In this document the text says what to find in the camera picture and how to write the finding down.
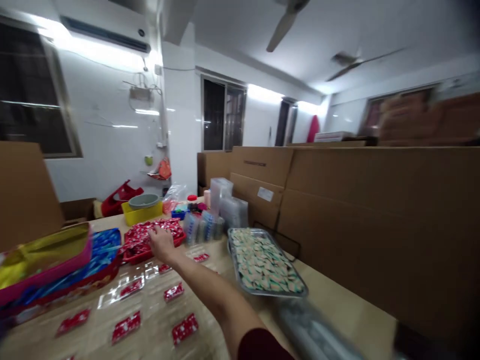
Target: ceiling fan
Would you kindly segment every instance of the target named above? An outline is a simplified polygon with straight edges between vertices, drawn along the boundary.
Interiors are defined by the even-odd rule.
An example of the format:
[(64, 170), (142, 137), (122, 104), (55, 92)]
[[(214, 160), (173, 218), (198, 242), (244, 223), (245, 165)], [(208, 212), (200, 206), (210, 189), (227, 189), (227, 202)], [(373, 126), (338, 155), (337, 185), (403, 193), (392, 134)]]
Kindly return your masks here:
[(266, 50), (271, 53), (280, 44), (284, 36), (289, 32), (290, 28), (294, 24), (297, 14), (303, 10), (310, 0), (288, 0), (286, 5), (285, 15), (280, 19), (280, 22), (276, 26), (275, 32), (266, 47)]
[(400, 49), (397, 49), (395, 51), (391, 51), (391, 52), (387, 52), (383, 55), (380, 55), (380, 56), (376, 56), (376, 57), (372, 57), (371, 59), (368, 59), (368, 60), (362, 60), (359, 56), (352, 56), (350, 54), (347, 54), (345, 51), (340, 51), (339, 53), (335, 54), (334, 56), (332, 56), (331, 58), (331, 61), (333, 61), (334, 63), (337, 63), (343, 67), (345, 67), (344, 69), (340, 70), (339, 72), (337, 72), (335, 75), (333, 75), (332, 77), (330, 77), (327, 82), (330, 82), (332, 80), (335, 80), (343, 75), (345, 75), (346, 73), (348, 73), (350, 70), (353, 70), (355, 68), (358, 68), (360, 65), (362, 64), (366, 64), (366, 63), (369, 63), (369, 62), (372, 62), (374, 60), (378, 60), (378, 59), (381, 59), (381, 58), (385, 58), (387, 56), (390, 56), (390, 55), (393, 55), (393, 54), (396, 54), (396, 53), (399, 53), (403, 50), (405, 50), (406, 48), (405, 47), (402, 47)]

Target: red chair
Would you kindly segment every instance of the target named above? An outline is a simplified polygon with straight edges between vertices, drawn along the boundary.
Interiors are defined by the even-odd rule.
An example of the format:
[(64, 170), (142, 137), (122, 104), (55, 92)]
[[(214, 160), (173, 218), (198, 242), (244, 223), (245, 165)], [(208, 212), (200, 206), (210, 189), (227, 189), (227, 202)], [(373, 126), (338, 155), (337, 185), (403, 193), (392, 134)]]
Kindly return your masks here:
[(128, 186), (127, 184), (129, 182), (130, 180), (125, 181), (122, 186), (115, 190), (109, 197), (105, 199), (104, 202), (101, 203), (101, 213), (105, 218), (123, 214), (122, 203), (144, 193), (144, 190), (141, 187), (134, 189)]

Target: red object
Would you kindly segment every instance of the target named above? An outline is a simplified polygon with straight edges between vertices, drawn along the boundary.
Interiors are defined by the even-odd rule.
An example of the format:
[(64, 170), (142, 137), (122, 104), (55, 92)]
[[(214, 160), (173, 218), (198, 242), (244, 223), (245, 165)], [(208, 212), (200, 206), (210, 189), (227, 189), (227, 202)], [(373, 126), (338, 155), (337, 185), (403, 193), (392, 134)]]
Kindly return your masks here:
[(147, 172), (149, 177), (156, 180), (168, 180), (172, 176), (172, 168), (170, 167), (170, 160), (168, 157), (164, 157), (162, 161), (158, 164), (158, 167), (155, 169), (155, 172)]
[(270, 331), (256, 328), (247, 332), (238, 346), (238, 360), (294, 360), (270, 333)]
[(133, 315), (127, 317), (125, 320), (120, 321), (115, 325), (115, 329), (111, 334), (111, 344), (115, 345), (128, 334), (131, 334), (140, 327), (142, 319), (140, 317), (140, 311), (137, 311)]
[(210, 255), (208, 255), (207, 253), (202, 254), (200, 256), (196, 256), (196, 257), (193, 258), (193, 260), (195, 260), (196, 263), (203, 263), (204, 261), (207, 261), (208, 259), (210, 259)]
[(308, 132), (308, 137), (306, 138), (307, 143), (313, 143), (315, 140), (315, 134), (320, 132), (320, 123), (317, 115), (313, 115), (311, 118), (310, 131)]
[(170, 266), (168, 266), (167, 264), (163, 264), (162, 266), (160, 266), (158, 268), (158, 273), (159, 274), (165, 274), (166, 272), (169, 272), (170, 270), (172, 270), (172, 268)]
[(195, 318), (195, 314), (191, 313), (185, 320), (176, 325), (172, 330), (173, 344), (178, 346), (182, 341), (192, 335), (199, 329), (199, 323)]
[(127, 184), (129, 182), (130, 180), (125, 181), (122, 186), (112, 192), (111, 195), (101, 203), (101, 213), (105, 218), (122, 214), (122, 204), (124, 202), (144, 193), (144, 190), (141, 187), (134, 189), (128, 186)]
[(89, 222), (71, 226), (76, 228), (85, 228), (88, 230), (88, 240), (83, 250), (67, 261), (59, 263), (54, 267), (47, 268), (42, 272), (29, 276), (20, 282), (0, 289), (0, 307), (20, 298), (22, 294), (29, 288), (38, 289), (44, 285), (53, 283), (54, 281), (67, 276), (70, 273), (84, 267), (92, 259), (92, 227)]
[(59, 337), (60, 335), (66, 334), (74, 328), (85, 324), (89, 319), (90, 311), (91, 309), (87, 308), (71, 317), (67, 317), (61, 322), (55, 336)]
[(166, 303), (171, 302), (173, 299), (178, 298), (185, 292), (182, 282), (180, 282), (177, 286), (169, 288), (167, 291), (163, 293), (163, 299)]
[(162, 229), (170, 230), (173, 236), (173, 245), (179, 247), (187, 237), (179, 220), (180, 219), (176, 217), (133, 225), (124, 237), (125, 244), (122, 247), (122, 251), (124, 252), (123, 261), (135, 265), (153, 256), (152, 249), (150, 248), (150, 235), (148, 230), (155, 225), (160, 226)]
[(124, 287), (120, 291), (120, 299), (119, 300), (124, 299), (124, 298), (132, 295), (133, 293), (136, 293), (137, 291), (140, 291), (143, 287), (144, 287), (144, 283), (143, 283), (141, 278), (135, 280), (133, 283)]

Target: red candy wrapper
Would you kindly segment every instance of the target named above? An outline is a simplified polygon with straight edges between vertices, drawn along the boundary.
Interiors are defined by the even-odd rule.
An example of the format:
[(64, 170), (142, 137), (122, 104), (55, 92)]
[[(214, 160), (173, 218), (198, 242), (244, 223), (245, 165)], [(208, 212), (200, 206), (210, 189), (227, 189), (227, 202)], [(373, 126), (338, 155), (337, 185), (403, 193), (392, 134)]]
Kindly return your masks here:
[(115, 345), (128, 334), (137, 330), (140, 327), (141, 322), (142, 319), (140, 317), (140, 311), (137, 311), (133, 315), (120, 321), (117, 325), (115, 325), (115, 329), (111, 334), (111, 344)]
[(204, 261), (207, 261), (208, 259), (210, 259), (210, 255), (208, 255), (207, 253), (196, 256), (196, 257), (193, 258), (193, 260), (195, 260), (195, 262), (197, 262), (197, 263), (203, 263)]
[(167, 264), (163, 264), (162, 266), (159, 266), (158, 267), (158, 273), (159, 274), (165, 274), (166, 272), (172, 270), (172, 268), (170, 266), (168, 266)]
[(174, 326), (171, 330), (173, 336), (173, 344), (178, 346), (182, 341), (192, 335), (199, 329), (199, 323), (195, 318), (195, 314), (191, 313), (178, 325)]
[(144, 287), (144, 283), (143, 283), (143, 281), (142, 281), (141, 278), (135, 280), (135, 281), (132, 282), (130, 285), (124, 287), (124, 288), (120, 291), (120, 298), (119, 298), (119, 300), (125, 299), (126, 297), (132, 295), (133, 293), (136, 293), (137, 291), (140, 291), (143, 287)]
[(87, 322), (90, 316), (90, 311), (91, 309), (87, 308), (85, 310), (80, 311), (79, 313), (76, 313), (75, 315), (71, 317), (67, 317), (65, 320), (63, 320), (58, 327), (56, 331), (56, 337), (59, 337), (63, 334), (68, 333), (69, 331), (73, 330), (76, 327), (79, 327), (80, 325), (83, 325)]
[(163, 298), (165, 299), (166, 303), (171, 302), (173, 299), (178, 298), (185, 292), (182, 283), (180, 282), (177, 286), (169, 288), (167, 291), (163, 293)]

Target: red sleeve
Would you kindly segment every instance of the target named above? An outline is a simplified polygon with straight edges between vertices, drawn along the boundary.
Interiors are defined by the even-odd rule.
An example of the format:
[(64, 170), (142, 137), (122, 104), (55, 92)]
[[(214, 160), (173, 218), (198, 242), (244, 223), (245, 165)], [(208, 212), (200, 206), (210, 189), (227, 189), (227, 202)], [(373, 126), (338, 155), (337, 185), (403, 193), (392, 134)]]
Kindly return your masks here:
[(238, 360), (294, 360), (268, 331), (256, 328), (247, 332), (238, 347)]

